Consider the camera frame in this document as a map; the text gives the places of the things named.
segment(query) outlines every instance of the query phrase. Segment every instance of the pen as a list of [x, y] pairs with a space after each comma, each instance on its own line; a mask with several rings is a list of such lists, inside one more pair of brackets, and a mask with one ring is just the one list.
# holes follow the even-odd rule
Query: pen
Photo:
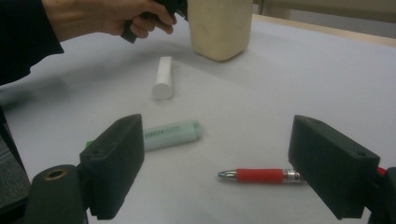
[[245, 183], [304, 183], [299, 173], [293, 169], [236, 169], [218, 173], [218, 177]]

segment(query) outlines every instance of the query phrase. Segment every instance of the white table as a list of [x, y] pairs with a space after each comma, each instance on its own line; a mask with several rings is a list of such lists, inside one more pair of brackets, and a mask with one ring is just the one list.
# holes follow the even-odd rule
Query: white table
[[[257, 21], [250, 45], [225, 63], [191, 50], [188, 24], [131, 45], [110, 35], [63, 43], [32, 74], [1, 87], [0, 103], [32, 179], [78, 154], [116, 119], [144, 127], [198, 119], [199, 141], [151, 151], [107, 223], [339, 223], [307, 185], [238, 184], [217, 172], [290, 168], [293, 116], [320, 119], [396, 165], [396, 48]], [[160, 57], [173, 57], [174, 96], [151, 94]], [[344, 219], [342, 223], [367, 223]], [[90, 223], [105, 223], [90, 217]]]

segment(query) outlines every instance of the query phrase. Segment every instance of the highlighter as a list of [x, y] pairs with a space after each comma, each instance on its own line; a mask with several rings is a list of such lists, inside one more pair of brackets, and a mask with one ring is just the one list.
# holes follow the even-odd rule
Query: highlighter
[[146, 151], [193, 142], [201, 136], [202, 127], [196, 119], [187, 119], [143, 131]]

